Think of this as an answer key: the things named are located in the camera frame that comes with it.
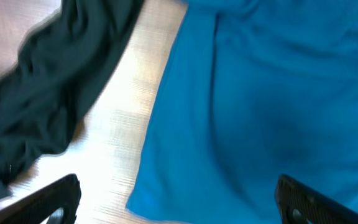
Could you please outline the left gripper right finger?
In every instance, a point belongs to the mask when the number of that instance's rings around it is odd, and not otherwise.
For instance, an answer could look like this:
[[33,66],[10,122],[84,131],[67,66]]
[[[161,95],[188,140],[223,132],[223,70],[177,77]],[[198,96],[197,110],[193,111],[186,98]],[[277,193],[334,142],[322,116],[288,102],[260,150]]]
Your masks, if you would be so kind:
[[358,224],[358,213],[288,175],[278,178],[275,201],[282,224]]

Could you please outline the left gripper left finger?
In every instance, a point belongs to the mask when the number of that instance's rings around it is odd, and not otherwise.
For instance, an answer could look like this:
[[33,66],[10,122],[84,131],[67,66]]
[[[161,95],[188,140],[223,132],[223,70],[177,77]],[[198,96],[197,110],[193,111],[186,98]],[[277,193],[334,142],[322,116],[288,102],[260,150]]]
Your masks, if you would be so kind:
[[80,199],[80,181],[68,174],[0,209],[0,224],[74,224]]

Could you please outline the blue t-shirt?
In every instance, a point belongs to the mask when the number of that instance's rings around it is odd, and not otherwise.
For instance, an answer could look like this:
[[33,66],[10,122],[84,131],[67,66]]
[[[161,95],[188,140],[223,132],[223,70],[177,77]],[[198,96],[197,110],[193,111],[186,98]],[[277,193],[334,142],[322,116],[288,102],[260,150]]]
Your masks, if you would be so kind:
[[358,212],[358,0],[192,0],[127,208],[279,223],[287,174]]

